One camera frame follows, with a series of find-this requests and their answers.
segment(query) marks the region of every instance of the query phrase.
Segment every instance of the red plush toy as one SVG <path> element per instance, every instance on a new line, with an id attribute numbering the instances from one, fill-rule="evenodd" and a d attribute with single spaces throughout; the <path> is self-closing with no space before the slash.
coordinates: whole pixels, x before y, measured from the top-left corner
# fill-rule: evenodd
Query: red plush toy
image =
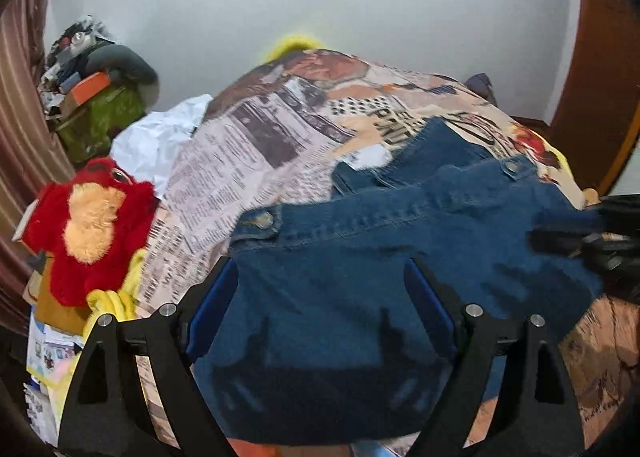
<path id="1" fill-rule="evenodd" d="M 112 159 L 94 159 L 68 183 L 42 190 L 22 241 L 53 254 L 51 294 L 79 307 L 89 291 L 122 286 L 156 205 L 150 182 L 134 181 Z"/>

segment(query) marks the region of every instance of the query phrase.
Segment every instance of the beige fur belly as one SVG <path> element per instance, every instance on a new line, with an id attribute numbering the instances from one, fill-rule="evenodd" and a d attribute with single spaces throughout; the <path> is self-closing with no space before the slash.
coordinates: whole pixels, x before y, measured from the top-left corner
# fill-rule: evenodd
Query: beige fur belly
<path id="1" fill-rule="evenodd" d="M 125 195 L 96 183 L 75 185 L 69 196 L 70 219 L 63 235 L 66 252 L 79 262 L 94 263 L 113 242 L 113 221 Z"/>

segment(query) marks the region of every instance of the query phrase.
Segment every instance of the striped curtain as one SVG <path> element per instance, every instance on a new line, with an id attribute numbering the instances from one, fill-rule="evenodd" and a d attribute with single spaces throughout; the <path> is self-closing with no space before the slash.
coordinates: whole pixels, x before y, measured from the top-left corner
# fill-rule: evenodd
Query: striped curtain
<path id="1" fill-rule="evenodd" d="M 0 16 L 0 324 L 19 333 L 28 326 L 22 291 L 31 271 L 12 234 L 46 183 L 73 175 L 35 88 L 44 68 L 46 8 L 47 0 L 11 0 Z"/>

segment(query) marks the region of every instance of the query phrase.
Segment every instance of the green bag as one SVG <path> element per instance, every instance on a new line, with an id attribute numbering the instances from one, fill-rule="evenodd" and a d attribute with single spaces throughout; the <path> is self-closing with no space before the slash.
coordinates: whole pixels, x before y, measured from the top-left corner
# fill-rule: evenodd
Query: green bag
<path id="1" fill-rule="evenodd" d="M 145 103 L 135 85 L 111 85 L 76 109 L 56 133 L 71 163 L 82 165 L 107 155 L 111 139 L 144 115 Z"/>

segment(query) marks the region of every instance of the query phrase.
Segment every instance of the wooden door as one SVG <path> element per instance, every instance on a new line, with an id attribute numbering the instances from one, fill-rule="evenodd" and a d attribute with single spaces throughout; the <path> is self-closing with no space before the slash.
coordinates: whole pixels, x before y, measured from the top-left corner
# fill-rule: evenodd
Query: wooden door
<path id="1" fill-rule="evenodd" d="M 574 58 L 548 133 L 580 188 L 602 194 L 615 182 L 638 137 L 639 101 L 640 20 L 626 0 L 581 0 Z"/>

